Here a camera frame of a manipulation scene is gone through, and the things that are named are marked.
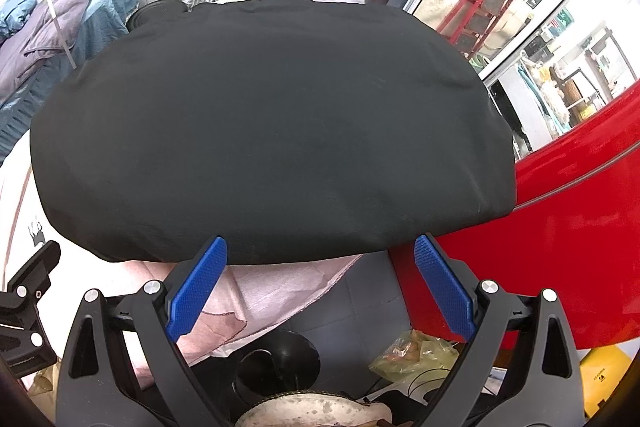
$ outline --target pink towel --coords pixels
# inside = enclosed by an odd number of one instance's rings
[[[29,133],[0,167],[0,287],[41,243],[60,243],[60,264],[38,304],[51,346],[62,357],[82,295],[98,288],[105,296],[134,293],[149,279],[164,279],[173,264],[107,263],[63,238],[42,211],[33,174]],[[190,334],[178,340],[188,363],[209,355],[226,357],[282,324],[324,295],[359,256],[263,266],[228,266]],[[152,382],[135,333],[126,333],[129,354],[142,385]]]

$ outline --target yellow object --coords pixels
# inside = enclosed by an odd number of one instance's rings
[[[540,68],[540,79],[543,82],[551,82],[551,73],[549,71],[549,68]]]
[[[591,349],[580,362],[584,411],[591,418],[609,399],[631,359],[618,346]]]
[[[580,111],[580,118],[587,120],[590,116],[596,114],[596,108],[593,103],[590,103],[586,108]]]

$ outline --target gray blanket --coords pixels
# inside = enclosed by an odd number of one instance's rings
[[[90,0],[52,0],[66,44],[71,48],[78,36]],[[19,32],[0,46],[0,105],[37,70],[46,58],[64,53],[60,37],[42,0]]]

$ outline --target black cloth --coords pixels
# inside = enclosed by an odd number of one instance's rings
[[[108,261],[384,250],[504,216],[511,131],[465,59],[386,6],[252,0],[149,23],[34,117],[47,218]]]
[[[133,31],[143,24],[169,20],[178,14],[189,11],[189,7],[181,0],[158,0],[138,8],[127,21],[127,30]]]

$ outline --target animal logo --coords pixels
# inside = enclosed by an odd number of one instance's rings
[[[37,219],[31,221],[31,224],[29,225],[29,234],[33,239],[34,247],[41,247],[46,243],[44,233],[42,232],[42,225]]]

